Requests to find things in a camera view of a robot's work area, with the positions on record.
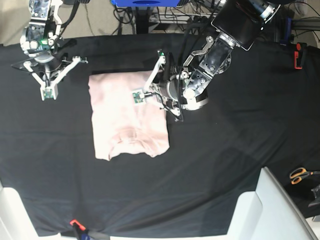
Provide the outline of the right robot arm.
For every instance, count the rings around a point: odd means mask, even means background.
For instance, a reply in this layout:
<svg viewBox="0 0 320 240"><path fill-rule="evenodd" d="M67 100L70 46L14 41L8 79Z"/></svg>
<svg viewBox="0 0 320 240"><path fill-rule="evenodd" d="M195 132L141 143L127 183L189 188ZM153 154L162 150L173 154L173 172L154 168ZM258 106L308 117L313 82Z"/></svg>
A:
<svg viewBox="0 0 320 240"><path fill-rule="evenodd" d="M56 100L58 97L58 84L78 64L87 64L87 58L78 55L68 58L63 52L76 42L69 40L63 46L59 41L69 24L74 19L81 4L88 4L88 0L75 0L70 16L63 22L59 16L59 9L65 2L63 0L30 0L28 9L31 14L28 26L23 30L20 38L20 47L28 59L11 65L13 69L26 72L40 85L40 96Z"/></svg>

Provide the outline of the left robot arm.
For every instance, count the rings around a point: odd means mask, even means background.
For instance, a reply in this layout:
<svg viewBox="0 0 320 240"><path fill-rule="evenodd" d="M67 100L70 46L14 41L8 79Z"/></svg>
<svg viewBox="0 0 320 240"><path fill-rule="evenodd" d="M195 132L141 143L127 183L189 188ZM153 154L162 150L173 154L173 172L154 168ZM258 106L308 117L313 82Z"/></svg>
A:
<svg viewBox="0 0 320 240"><path fill-rule="evenodd" d="M133 102L153 104L183 121L183 110L195 111L208 103L207 87L231 64L234 48L248 51L281 5L270 0L228 0L209 25L202 49L174 63L170 52L158 50L158 60L143 88L132 92Z"/></svg>

